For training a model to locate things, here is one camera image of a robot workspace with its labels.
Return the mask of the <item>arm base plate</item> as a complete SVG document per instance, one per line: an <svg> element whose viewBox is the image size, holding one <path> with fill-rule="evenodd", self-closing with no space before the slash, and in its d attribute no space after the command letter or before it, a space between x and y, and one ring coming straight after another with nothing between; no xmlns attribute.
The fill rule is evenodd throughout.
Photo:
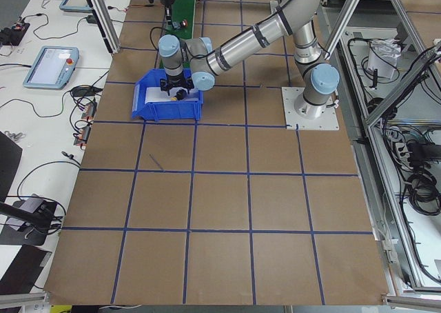
<svg viewBox="0 0 441 313"><path fill-rule="evenodd" d="M304 100L303 87L282 87L285 123L288 130L339 130L335 107L329 97L324 105L310 105Z"/></svg>

